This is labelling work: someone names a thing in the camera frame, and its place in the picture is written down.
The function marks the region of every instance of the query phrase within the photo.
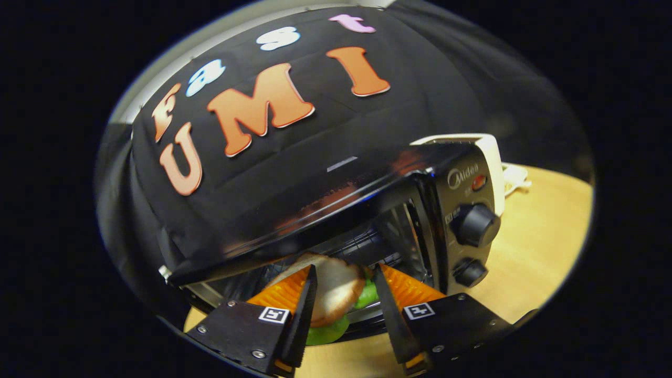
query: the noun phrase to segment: letter s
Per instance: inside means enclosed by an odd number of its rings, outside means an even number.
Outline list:
[[[295,27],[286,26],[258,37],[257,43],[261,45],[262,50],[271,51],[292,44],[298,41],[300,37],[301,34],[296,32]]]

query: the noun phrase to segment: black knob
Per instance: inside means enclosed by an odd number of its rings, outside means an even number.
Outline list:
[[[453,271],[455,281],[466,287],[473,287],[482,281],[488,274],[488,270],[481,264],[480,260],[464,259],[458,264],[457,269]]]
[[[464,205],[451,223],[458,243],[483,247],[497,236],[501,221],[484,204]]]

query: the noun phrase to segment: bread slice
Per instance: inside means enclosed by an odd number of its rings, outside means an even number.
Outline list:
[[[317,293],[312,307],[310,326],[325,327],[341,319],[357,302],[366,283],[364,271],[355,264],[348,264],[337,258],[306,252],[275,277],[268,286],[311,264],[315,265],[317,273]]]

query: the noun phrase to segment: black background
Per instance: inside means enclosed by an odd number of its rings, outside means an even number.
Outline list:
[[[7,376],[238,376],[132,296],[101,246],[91,187],[98,140],[126,88],[231,4],[3,2],[12,65],[3,83],[3,210],[17,227],[5,250]],[[593,147],[599,201],[589,249],[556,298],[487,358],[450,374],[663,375],[667,316],[655,279],[669,219],[656,215],[664,215],[670,154],[653,143],[665,140],[670,35],[660,4],[446,5],[520,51],[565,95]]]

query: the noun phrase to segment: table surface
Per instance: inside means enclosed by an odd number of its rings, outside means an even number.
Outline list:
[[[541,308],[572,270],[585,241],[593,210],[593,188],[576,178],[536,167],[529,189],[505,201],[501,228],[491,246],[488,275],[467,293],[509,323]],[[205,317],[193,309],[184,324]],[[388,334],[307,346],[295,378],[404,377]]]

